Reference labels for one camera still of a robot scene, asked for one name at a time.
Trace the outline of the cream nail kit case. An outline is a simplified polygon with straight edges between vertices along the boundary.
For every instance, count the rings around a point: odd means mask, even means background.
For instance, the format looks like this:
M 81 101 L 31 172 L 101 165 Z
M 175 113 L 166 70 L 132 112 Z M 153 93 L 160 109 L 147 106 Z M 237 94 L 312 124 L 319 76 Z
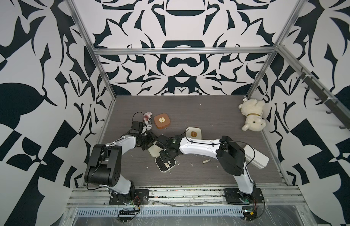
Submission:
M 188 127 L 185 136 L 191 139 L 202 139 L 202 131 L 198 127 Z
M 170 161 L 163 162 L 161 155 L 160 155 L 160 151 L 162 151 L 162 150 L 163 150 L 162 148 L 160 148 L 159 146 L 156 145 L 156 141 L 154 141 L 153 145 L 148 148 L 150 155 L 153 158 L 155 158 L 155 163 L 156 163 L 158 169 L 161 172 L 167 172 L 176 165 L 176 160 L 172 159 Z

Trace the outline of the brown nail kit case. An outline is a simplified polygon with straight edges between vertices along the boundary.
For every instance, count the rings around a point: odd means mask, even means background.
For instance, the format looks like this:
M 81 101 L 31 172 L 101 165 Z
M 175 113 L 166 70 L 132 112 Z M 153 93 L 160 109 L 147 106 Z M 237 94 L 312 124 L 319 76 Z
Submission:
M 157 129 L 165 129 L 171 124 L 171 120 L 166 113 L 156 115 L 154 117 L 154 123 Z

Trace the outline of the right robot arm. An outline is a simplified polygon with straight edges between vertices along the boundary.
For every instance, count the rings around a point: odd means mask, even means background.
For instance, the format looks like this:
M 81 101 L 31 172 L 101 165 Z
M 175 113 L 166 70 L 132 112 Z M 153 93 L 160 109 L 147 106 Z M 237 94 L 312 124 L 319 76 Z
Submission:
M 245 150 L 229 136 L 221 139 L 203 140 L 192 139 L 185 135 L 158 137 L 156 146 L 160 147 L 161 159 L 164 162 L 179 155 L 196 154 L 217 159 L 223 170 L 232 175 L 241 194 L 251 196 L 255 190 L 254 181 L 247 170 Z

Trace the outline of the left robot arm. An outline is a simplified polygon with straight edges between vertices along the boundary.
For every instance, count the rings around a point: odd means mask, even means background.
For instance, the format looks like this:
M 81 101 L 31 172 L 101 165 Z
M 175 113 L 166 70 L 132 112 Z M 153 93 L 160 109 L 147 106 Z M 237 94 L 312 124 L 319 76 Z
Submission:
M 133 183 L 120 172 L 122 155 L 136 147 L 146 150 L 154 145 L 156 139 L 157 136 L 148 131 L 143 122 L 136 121 L 127 133 L 114 142 L 96 144 L 84 174 L 86 185 L 96 185 L 95 189 L 107 188 L 119 195 L 130 194 Z

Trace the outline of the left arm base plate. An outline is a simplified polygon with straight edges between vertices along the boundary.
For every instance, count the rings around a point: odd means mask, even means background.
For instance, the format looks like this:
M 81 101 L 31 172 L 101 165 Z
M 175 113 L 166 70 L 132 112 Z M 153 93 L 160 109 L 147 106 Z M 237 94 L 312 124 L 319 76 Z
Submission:
M 148 189 L 135 189 L 130 190 L 127 195 L 121 195 L 112 191 L 109 205 L 142 205 L 147 204 L 149 199 Z

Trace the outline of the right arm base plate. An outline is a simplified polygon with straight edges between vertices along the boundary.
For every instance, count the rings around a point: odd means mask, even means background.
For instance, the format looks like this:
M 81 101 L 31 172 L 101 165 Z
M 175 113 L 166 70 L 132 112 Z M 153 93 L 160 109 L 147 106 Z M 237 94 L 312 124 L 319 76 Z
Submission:
M 224 189 L 225 200 L 228 204 L 233 205 L 258 205 L 264 204 L 264 195 L 261 189 L 254 187 L 252 194 L 242 193 L 237 188 L 226 188 Z

